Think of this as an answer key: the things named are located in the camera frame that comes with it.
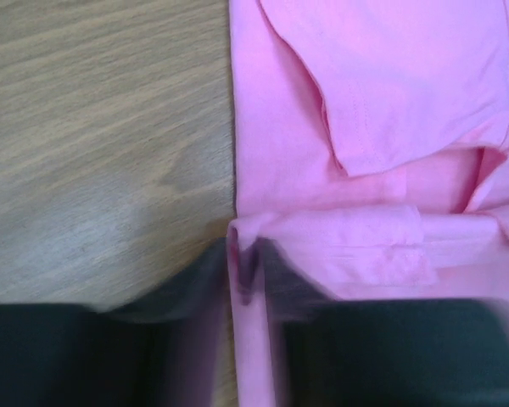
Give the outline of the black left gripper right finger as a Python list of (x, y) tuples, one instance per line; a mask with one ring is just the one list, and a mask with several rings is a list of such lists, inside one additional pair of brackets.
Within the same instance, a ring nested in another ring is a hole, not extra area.
[(258, 242), (281, 406), (509, 406), (509, 304), (332, 300)]

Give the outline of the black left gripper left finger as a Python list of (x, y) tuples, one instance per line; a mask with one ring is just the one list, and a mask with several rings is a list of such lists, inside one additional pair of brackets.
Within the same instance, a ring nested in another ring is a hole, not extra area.
[(0, 406), (208, 406), (226, 245), (108, 311), (0, 304)]

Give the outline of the light pink t shirt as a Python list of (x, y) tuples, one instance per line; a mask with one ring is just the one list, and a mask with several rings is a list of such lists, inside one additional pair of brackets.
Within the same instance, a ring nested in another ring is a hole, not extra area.
[(281, 406), (258, 242), (332, 300), (509, 304), (509, 1), (232, 1), (238, 402)]

